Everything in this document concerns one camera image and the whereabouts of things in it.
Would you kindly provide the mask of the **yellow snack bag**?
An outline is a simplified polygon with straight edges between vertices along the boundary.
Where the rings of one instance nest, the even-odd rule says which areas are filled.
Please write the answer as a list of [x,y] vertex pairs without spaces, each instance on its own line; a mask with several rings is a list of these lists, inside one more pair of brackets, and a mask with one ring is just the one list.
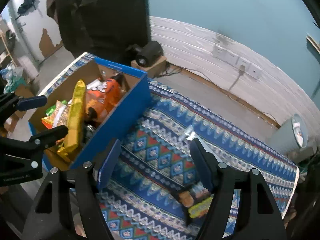
[[73,162],[76,158],[77,149],[82,142],[85,95],[86,84],[80,79],[74,87],[71,106],[68,112],[68,134],[57,151],[57,154],[68,164]]

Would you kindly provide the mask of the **green snack bag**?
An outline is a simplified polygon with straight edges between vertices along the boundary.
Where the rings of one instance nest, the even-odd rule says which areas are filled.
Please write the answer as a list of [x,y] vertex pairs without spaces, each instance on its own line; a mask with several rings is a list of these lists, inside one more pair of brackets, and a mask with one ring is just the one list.
[[47,129],[67,125],[71,104],[67,100],[56,101],[56,104],[46,110],[46,116],[41,119]]

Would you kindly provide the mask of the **black silver snack bag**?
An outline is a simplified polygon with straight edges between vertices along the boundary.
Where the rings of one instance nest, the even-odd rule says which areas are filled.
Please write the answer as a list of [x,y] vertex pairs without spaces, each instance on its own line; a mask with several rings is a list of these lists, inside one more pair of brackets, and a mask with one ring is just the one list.
[[176,190],[171,195],[182,205],[186,226],[203,223],[213,195],[200,181],[181,190]]

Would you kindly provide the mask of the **orange chip bag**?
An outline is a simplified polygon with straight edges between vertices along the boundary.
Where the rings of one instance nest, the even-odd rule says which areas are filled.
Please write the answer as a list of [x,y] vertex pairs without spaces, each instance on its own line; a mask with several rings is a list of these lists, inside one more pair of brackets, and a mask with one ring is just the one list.
[[106,80],[97,79],[88,85],[86,93],[86,120],[102,123],[121,99],[123,76],[114,75]]

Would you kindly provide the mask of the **pale blue trash bin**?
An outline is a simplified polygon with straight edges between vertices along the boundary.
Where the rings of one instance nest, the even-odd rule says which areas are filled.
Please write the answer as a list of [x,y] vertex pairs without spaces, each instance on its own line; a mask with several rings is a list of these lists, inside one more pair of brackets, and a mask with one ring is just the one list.
[[294,150],[306,148],[308,129],[302,117],[294,114],[276,130],[267,141],[268,146],[280,154],[288,155]]

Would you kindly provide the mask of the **blue patterned tablecloth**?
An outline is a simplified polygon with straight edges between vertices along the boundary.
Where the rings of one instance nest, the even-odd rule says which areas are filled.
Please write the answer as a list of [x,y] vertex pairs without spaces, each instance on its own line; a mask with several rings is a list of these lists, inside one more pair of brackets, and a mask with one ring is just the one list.
[[[292,161],[146,72],[84,53],[43,91],[71,103],[74,87],[121,74],[121,99],[102,123],[86,120],[73,162],[44,158],[48,172],[93,161],[111,139],[121,152],[97,200],[122,239],[286,239],[283,216],[298,179]],[[171,195],[201,182],[213,200],[201,225],[186,226]]]

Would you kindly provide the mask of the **dark hanging curtain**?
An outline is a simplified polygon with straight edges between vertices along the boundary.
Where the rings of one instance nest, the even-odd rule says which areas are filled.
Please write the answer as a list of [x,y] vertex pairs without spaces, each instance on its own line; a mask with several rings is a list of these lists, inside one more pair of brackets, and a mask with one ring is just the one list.
[[117,63],[132,61],[129,47],[151,40],[148,0],[47,0],[64,47]]

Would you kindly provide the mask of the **small cardboard box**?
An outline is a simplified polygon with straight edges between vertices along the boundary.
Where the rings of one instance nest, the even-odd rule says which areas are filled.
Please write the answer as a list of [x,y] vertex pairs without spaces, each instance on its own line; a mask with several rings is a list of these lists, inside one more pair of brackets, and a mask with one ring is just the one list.
[[160,75],[166,70],[167,58],[165,56],[161,56],[153,65],[149,67],[141,67],[135,60],[133,60],[131,61],[131,67],[147,72],[148,77],[154,79],[156,77],[160,77]]

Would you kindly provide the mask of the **white wall socket strip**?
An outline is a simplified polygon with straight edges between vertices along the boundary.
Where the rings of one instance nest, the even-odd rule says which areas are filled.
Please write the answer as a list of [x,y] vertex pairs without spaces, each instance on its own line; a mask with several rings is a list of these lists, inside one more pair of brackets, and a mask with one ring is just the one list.
[[258,80],[262,74],[262,70],[256,64],[252,63],[248,59],[235,54],[234,52],[222,48],[215,44],[212,51],[213,57],[220,59],[221,61],[238,68],[254,79]]

